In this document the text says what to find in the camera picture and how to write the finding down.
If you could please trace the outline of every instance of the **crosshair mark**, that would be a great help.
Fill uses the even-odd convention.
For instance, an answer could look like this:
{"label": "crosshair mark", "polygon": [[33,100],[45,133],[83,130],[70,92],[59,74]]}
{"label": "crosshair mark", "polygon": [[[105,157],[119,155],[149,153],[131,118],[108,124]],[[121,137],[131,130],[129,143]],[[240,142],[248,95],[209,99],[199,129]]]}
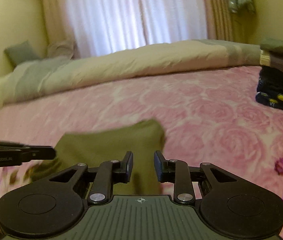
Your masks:
{"label": "crosshair mark", "polygon": [[144,203],[147,200],[141,197],[141,198],[137,199],[136,201],[138,201],[139,203]]}

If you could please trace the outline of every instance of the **white curtain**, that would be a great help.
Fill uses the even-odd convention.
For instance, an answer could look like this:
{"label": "white curtain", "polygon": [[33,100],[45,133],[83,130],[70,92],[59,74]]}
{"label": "white curtain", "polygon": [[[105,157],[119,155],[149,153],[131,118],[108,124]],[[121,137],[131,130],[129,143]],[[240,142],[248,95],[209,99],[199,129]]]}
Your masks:
{"label": "white curtain", "polygon": [[206,39],[204,0],[43,0],[50,42],[73,39],[77,57]]}

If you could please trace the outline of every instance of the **pink floral bedspread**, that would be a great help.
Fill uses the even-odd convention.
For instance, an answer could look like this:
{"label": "pink floral bedspread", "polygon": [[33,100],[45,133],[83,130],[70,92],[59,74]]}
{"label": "pink floral bedspread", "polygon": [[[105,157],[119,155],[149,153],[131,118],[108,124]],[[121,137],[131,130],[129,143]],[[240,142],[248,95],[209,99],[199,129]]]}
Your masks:
{"label": "pink floral bedspread", "polygon": [[[283,111],[255,102],[259,71],[243,66],[143,77],[6,106],[0,111],[0,140],[54,146],[65,132],[155,117],[166,131],[167,159],[214,163],[283,198],[283,163],[277,163],[282,175],[274,169],[283,158]],[[0,197],[29,183],[28,169],[35,163],[0,168]],[[171,185],[163,191],[171,193]]]}

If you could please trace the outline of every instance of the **olive green cloth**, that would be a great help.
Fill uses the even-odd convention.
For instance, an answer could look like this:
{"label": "olive green cloth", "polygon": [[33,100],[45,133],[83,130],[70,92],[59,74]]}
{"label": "olive green cloth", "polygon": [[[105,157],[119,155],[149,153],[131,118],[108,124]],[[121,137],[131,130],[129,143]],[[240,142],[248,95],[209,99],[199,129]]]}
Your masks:
{"label": "olive green cloth", "polygon": [[117,195],[158,195],[160,183],[154,169],[154,152],[163,150],[165,135],[156,120],[99,133],[65,134],[57,143],[57,158],[43,161],[31,174],[36,181],[77,163],[98,167],[104,161],[122,160],[127,151],[134,154],[134,167],[128,184],[114,185]]}
{"label": "olive green cloth", "polygon": [[260,44],[260,49],[283,54],[283,41],[272,38],[264,39]]}

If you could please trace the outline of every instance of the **round pad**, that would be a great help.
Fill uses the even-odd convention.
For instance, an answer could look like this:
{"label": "round pad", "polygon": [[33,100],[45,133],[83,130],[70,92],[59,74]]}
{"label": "round pad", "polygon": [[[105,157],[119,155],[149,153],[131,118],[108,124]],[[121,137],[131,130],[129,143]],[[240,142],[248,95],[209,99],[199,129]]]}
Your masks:
{"label": "round pad", "polygon": [[259,198],[248,195],[239,195],[228,200],[228,207],[237,215],[252,217],[263,212],[265,204]]}
{"label": "round pad", "polygon": [[48,238],[72,227],[83,211],[83,200],[66,183],[33,183],[0,199],[0,226],[17,238]]}
{"label": "round pad", "polygon": [[28,214],[40,215],[51,211],[56,206],[56,200],[45,194],[33,194],[24,197],[19,202],[19,208]]}
{"label": "round pad", "polygon": [[250,182],[221,183],[200,203],[200,214],[216,232],[234,239],[265,239],[283,227],[283,201]]}

